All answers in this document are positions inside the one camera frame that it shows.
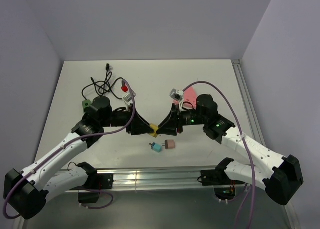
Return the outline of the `yellow plug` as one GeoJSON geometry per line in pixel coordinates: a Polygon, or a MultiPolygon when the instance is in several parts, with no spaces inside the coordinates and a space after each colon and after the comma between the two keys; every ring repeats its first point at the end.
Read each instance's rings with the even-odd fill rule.
{"type": "Polygon", "coordinates": [[[157,134],[157,131],[159,129],[159,127],[155,124],[150,124],[149,127],[152,129],[152,132],[149,133],[149,135],[153,138],[157,138],[158,137],[158,134],[157,134]]]}

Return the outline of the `blue plug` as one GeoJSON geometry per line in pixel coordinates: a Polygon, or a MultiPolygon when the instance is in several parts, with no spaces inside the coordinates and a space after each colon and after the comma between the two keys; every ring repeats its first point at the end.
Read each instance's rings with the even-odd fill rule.
{"type": "Polygon", "coordinates": [[[149,144],[151,149],[154,151],[154,152],[157,152],[157,153],[160,153],[163,149],[162,145],[161,144],[158,144],[158,143],[150,143],[149,144]]]}

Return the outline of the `green power strip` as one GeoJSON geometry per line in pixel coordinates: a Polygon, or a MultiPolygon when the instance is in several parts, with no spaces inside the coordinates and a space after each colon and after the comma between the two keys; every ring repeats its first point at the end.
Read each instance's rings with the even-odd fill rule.
{"type": "Polygon", "coordinates": [[[90,99],[85,99],[82,101],[82,109],[85,113],[85,109],[88,108],[92,104],[92,101],[90,99]]]}

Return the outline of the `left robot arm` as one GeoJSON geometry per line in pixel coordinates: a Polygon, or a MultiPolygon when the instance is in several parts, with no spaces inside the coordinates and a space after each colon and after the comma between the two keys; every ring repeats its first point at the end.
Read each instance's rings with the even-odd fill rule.
{"type": "Polygon", "coordinates": [[[107,127],[116,127],[115,134],[126,130],[132,136],[155,132],[138,114],[134,103],[129,104],[125,111],[113,110],[109,98],[96,97],[58,146],[23,170],[12,169],[5,175],[3,215],[12,219],[7,213],[7,207],[11,206],[19,217],[28,220],[36,216],[47,202],[70,189],[81,188],[98,193],[98,171],[87,162],[81,162],[63,174],[57,175],[57,172],[106,136],[104,129],[107,127]]]}

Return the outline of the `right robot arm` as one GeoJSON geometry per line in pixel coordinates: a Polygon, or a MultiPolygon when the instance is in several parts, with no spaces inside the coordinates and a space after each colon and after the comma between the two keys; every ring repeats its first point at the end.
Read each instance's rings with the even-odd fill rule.
{"type": "Polygon", "coordinates": [[[252,183],[264,190],[277,204],[286,206],[304,179],[300,161],[293,155],[284,156],[266,148],[218,112],[218,105],[209,94],[196,99],[196,108],[181,111],[173,104],[169,115],[156,131],[159,135],[177,136],[185,126],[202,125],[205,135],[218,144],[247,157],[253,165],[242,164],[225,158],[216,170],[216,178],[222,184],[231,180],[252,183]]]}

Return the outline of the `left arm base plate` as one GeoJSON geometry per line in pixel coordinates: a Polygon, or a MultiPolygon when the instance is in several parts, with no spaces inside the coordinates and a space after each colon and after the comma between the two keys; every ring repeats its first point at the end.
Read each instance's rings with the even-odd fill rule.
{"type": "Polygon", "coordinates": [[[88,179],[82,186],[77,186],[76,189],[89,190],[109,190],[112,189],[114,181],[113,173],[97,173],[88,176],[88,179]]]}

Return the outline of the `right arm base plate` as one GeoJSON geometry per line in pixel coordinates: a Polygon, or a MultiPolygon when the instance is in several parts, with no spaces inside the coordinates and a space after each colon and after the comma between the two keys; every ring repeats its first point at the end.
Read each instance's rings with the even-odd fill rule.
{"type": "Polygon", "coordinates": [[[226,173],[222,170],[209,169],[201,170],[200,176],[197,181],[202,184],[202,186],[223,186],[229,185],[231,180],[228,178],[226,173]]]}

